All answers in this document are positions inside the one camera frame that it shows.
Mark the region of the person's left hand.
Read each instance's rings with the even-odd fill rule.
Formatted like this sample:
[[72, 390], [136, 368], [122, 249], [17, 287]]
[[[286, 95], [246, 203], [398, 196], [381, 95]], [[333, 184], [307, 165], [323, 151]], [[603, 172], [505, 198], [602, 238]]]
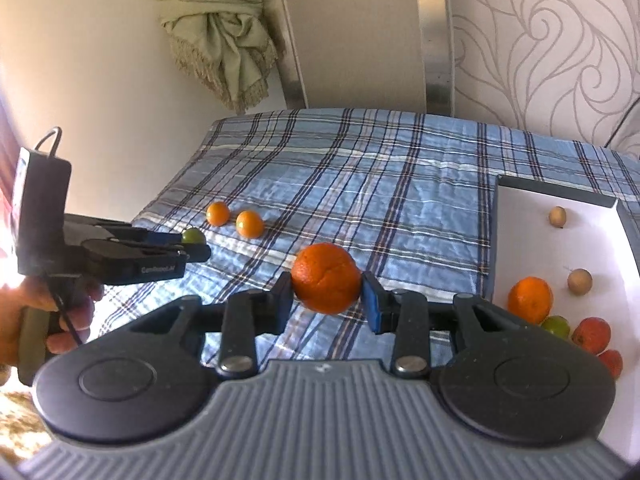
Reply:
[[[85, 342], [90, 335], [94, 307], [104, 296], [104, 285], [94, 278], [83, 278], [72, 305], [67, 308], [68, 319], [78, 337]], [[24, 278], [14, 287], [1, 286], [1, 365], [16, 367], [18, 364], [18, 340], [21, 336], [27, 312], [40, 312], [48, 318], [58, 307], [49, 287], [42, 278]], [[58, 322], [58, 332], [44, 340], [47, 350], [53, 354], [69, 352], [77, 347], [64, 318]]]

